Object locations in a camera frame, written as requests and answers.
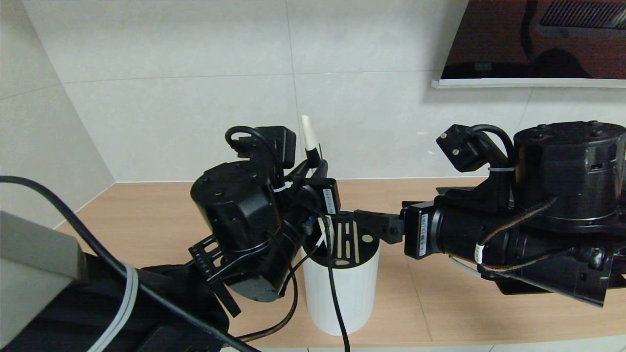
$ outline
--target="white cylinder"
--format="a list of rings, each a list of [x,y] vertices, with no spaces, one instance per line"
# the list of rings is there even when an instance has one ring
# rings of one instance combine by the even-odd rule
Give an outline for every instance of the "white cylinder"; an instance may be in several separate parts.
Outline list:
[[[361,329],[372,314],[380,254],[381,248],[378,247],[375,255],[361,265],[332,270],[337,300],[348,334]],[[307,308],[311,319],[323,332],[340,336],[341,330],[332,302],[328,267],[313,260],[305,261],[302,266],[304,266]]]

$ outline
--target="black cable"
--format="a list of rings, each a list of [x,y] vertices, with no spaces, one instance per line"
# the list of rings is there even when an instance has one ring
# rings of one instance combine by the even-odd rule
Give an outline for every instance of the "black cable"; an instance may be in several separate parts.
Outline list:
[[[245,261],[246,259],[248,259],[250,257],[254,257],[257,254],[263,252],[264,250],[267,249],[267,246],[268,245],[261,246],[260,248],[254,250],[252,252],[246,253],[246,254],[238,257],[234,261],[230,261],[226,265],[222,266],[216,273],[214,273],[213,275],[209,276],[209,278],[207,279],[207,282],[212,282],[216,277],[219,277],[220,275],[222,275],[224,272],[226,272],[228,269],[230,269],[234,265],[236,265],[238,263],[241,263],[241,262]]]
[[[274,159],[278,186],[279,187],[284,186],[285,185],[285,173],[282,168],[282,161],[278,153],[276,152],[275,147],[270,143],[270,141],[268,141],[267,138],[265,138],[265,136],[263,136],[262,133],[260,133],[258,130],[252,127],[248,127],[248,126],[231,127],[226,131],[226,134],[224,135],[224,137],[226,138],[226,142],[228,143],[228,145],[230,145],[231,148],[233,148],[234,150],[238,152],[240,151],[240,145],[238,143],[239,141],[236,141],[232,138],[232,136],[235,133],[247,133],[255,137],[256,139],[260,140],[261,143],[263,143],[267,147],[267,150],[272,154],[272,158]]]
[[[300,259],[300,261],[298,262],[298,264],[296,264],[296,265],[294,266],[294,271],[298,271],[298,268],[300,268],[300,266],[301,266],[301,265],[303,265],[304,261],[306,261],[308,258],[310,258],[310,257],[313,255],[313,253],[315,253],[315,251],[316,251],[318,248],[319,248],[319,246],[315,246],[315,247],[313,247],[313,250],[312,250],[309,254],[307,254],[306,256],[304,256],[304,258]],[[287,284],[289,283],[289,278],[290,278],[290,277],[288,277],[288,278],[287,278],[287,280],[285,280],[285,283],[283,283],[283,285],[282,285],[282,287],[281,287],[281,289],[280,289],[280,291],[279,291],[279,297],[282,297],[282,296],[284,296],[284,295],[285,295],[285,291],[287,290]]]
[[[335,277],[332,274],[332,265],[334,261],[332,260],[331,228],[328,225],[328,219],[326,219],[326,216],[321,211],[315,208],[309,207],[308,205],[302,202],[299,202],[297,199],[293,198],[293,196],[291,195],[289,195],[289,197],[294,202],[294,204],[299,205],[305,208],[306,210],[312,212],[317,217],[321,218],[322,222],[324,223],[324,230],[326,231],[326,254],[328,255],[328,280],[329,280],[329,284],[331,285],[332,303],[335,307],[335,314],[337,315],[337,322],[339,323],[339,329],[341,330],[341,338],[344,340],[344,350],[346,352],[350,352],[350,340],[348,339],[348,333],[346,331],[346,325],[344,324],[344,318],[341,316],[341,309],[339,308],[339,300],[337,299],[337,289],[335,288]]]
[[[291,318],[294,316],[295,309],[298,307],[298,281],[295,278],[295,268],[291,266],[291,261],[289,260],[289,256],[287,255],[287,253],[285,253],[282,246],[280,246],[276,237],[271,236],[271,238],[276,243],[276,246],[279,248],[279,251],[282,253],[283,258],[285,259],[289,267],[289,277],[293,279],[292,281],[294,283],[293,285],[294,286],[294,300],[291,304],[291,308],[289,309],[289,312],[287,312],[287,315],[281,321],[279,321],[276,325],[272,326],[271,328],[263,329],[260,331],[256,331],[254,333],[245,334],[245,335],[241,335],[237,337],[238,339],[244,342],[254,341],[256,339],[264,338],[266,336],[270,336],[271,334],[278,332],[278,330],[284,328],[285,325],[289,323]]]
[[[56,194],[54,194],[51,190],[46,188],[45,186],[29,179],[25,179],[23,177],[17,176],[2,176],[0,175],[0,183],[6,184],[18,184],[25,187],[28,187],[35,192],[42,195],[45,199],[48,200],[58,211],[63,215],[63,217],[68,221],[68,223],[72,226],[72,228],[76,231],[76,233],[89,245],[89,247],[98,255],[98,257],[102,258],[102,260],[107,263],[121,278],[126,279],[126,269],[124,265],[111,254],[103,245],[98,241],[98,239],[89,231],[87,226],[74,214],[74,212],[65,204]],[[150,287],[145,282],[139,280],[139,288],[143,291],[148,297],[152,298],[156,302],[160,303],[162,306],[166,307],[169,311],[174,313],[175,315],[181,317],[182,319],[188,321],[190,324],[200,328],[211,335],[214,335],[219,340],[228,343],[230,346],[233,346],[238,351],[253,351],[260,352],[254,347],[249,346],[243,341],[238,340],[236,337],[219,330],[215,326],[212,326],[205,322],[204,320],[196,317],[196,315],[189,313],[184,308],[180,307],[176,303],[172,302],[168,298],[162,296],[160,293],[156,292],[152,287]]]
[[[493,125],[474,125],[471,127],[471,131],[473,133],[476,132],[491,132],[498,136],[502,143],[505,145],[506,157],[508,158],[509,164],[513,161],[513,154],[515,149],[513,148],[513,143],[511,142],[511,138],[506,134],[506,132],[497,126]]]
[[[532,218],[533,216],[547,210],[548,208],[550,208],[555,202],[557,201],[557,197],[556,196],[552,196],[546,200],[544,200],[543,202],[540,202],[539,204],[536,204],[526,210],[524,210],[521,213],[515,214],[512,217],[504,220],[500,225],[497,225],[496,227],[494,227],[492,230],[490,230],[487,235],[483,236],[480,241],[478,241],[478,245],[479,246],[484,246],[487,241],[489,241],[493,236],[495,236],[496,234],[510,229],[511,227],[515,226],[515,225],[519,225],[522,222]]]
[[[562,254],[567,254],[571,249],[557,249],[555,251],[549,251],[546,254],[542,255],[542,256],[538,256],[536,258],[533,259],[529,259],[521,264],[515,264],[515,265],[503,265],[503,266],[494,266],[494,265],[487,265],[487,264],[481,264],[483,266],[483,268],[485,268],[488,271],[493,271],[493,272],[508,272],[508,271],[514,271],[514,270],[518,270],[521,269],[523,267],[532,265],[534,263],[540,262],[542,260],[551,258],[551,257],[556,257]]]

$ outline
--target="black motor housing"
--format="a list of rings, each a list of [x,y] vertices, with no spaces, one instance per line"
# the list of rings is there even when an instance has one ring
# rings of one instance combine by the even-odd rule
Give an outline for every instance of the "black motor housing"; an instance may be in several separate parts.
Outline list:
[[[541,124],[513,139],[513,198],[518,210],[557,196],[527,226],[561,233],[597,232],[615,220],[626,128],[598,121]]]

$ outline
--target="label sticker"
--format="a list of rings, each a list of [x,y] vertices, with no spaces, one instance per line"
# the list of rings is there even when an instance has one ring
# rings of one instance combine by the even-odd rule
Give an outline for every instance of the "label sticker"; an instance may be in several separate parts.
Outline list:
[[[426,255],[426,238],[428,236],[428,214],[422,215],[419,224],[419,256]]]
[[[336,214],[335,210],[335,198],[332,196],[332,189],[323,189],[324,192],[324,200],[326,201],[326,210],[328,210],[328,214]]]

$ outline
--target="white cable tie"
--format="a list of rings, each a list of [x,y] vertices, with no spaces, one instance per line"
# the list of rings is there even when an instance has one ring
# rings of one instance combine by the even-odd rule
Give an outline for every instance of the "white cable tie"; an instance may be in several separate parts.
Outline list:
[[[483,249],[485,246],[481,246],[478,243],[476,244],[476,248],[474,249],[474,261],[477,264],[483,263]]]
[[[293,184],[294,184],[293,182],[287,181],[287,182],[285,182],[285,184],[282,187],[274,189],[274,193],[282,192],[285,189],[288,189],[289,187],[291,187],[291,185],[293,185]]]
[[[513,172],[515,171],[515,167],[489,167],[487,170],[493,172]]]

